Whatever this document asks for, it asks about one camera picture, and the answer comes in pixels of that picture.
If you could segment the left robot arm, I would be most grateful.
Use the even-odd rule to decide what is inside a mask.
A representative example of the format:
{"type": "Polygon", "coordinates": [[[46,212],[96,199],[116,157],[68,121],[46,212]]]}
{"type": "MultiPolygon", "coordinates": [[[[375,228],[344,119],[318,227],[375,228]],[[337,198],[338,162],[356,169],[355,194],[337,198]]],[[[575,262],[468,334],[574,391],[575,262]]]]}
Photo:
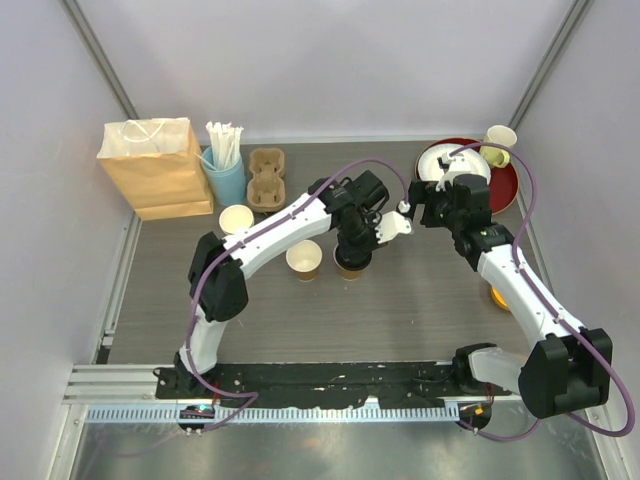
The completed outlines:
{"type": "Polygon", "coordinates": [[[338,267],[349,273],[364,270],[380,247],[376,227],[388,200],[387,188],[369,170],[339,182],[320,179],[289,207],[247,230],[223,238],[212,232],[202,236],[188,272],[188,338],[174,356],[174,389],[193,399],[211,391],[210,371],[226,323],[248,305],[246,281],[281,253],[336,230],[338,267]]]}

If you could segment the brown paper cup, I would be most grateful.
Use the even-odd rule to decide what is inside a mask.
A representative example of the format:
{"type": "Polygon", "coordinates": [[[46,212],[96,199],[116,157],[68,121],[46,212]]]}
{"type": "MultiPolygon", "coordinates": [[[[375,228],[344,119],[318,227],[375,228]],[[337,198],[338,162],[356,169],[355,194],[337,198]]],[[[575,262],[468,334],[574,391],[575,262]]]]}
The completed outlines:
{"type": "Polygon", "coordinates": [[[312,240],[304,240],[286,251],[285,259],[294,275],[303,282],[313,281],[319,272],[323,253],[312,240]]]}
{"type": "Polygon", "coordinates": [[[333,260],[339,275],[347,281],[354,281],[361,277],[362,272],[369,266],[372,255],[369,254],[360,259],[348,260],[340,253],[340,247],[333,250],[333,260]]]}

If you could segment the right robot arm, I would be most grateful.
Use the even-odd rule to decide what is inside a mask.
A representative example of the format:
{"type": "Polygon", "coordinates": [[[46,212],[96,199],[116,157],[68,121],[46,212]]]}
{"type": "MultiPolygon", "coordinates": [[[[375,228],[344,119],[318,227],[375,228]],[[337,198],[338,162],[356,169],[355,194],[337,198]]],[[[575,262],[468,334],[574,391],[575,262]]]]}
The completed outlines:
{"type": "Polygon", "coordinates": [[[472,395],[491,383],[521,396],[538,419],[568,414],[607,402],[613,344],[602,329],[589,330],[553,298],[514,244],[493,221],[484,177],[462,174],[438,187],[414,180],[409,204],[424,208],[420,223],[446,228],[458,254],[495,287],[531,347],[522,359],[481,343],[457,350],[451,380],[472,395]]]}

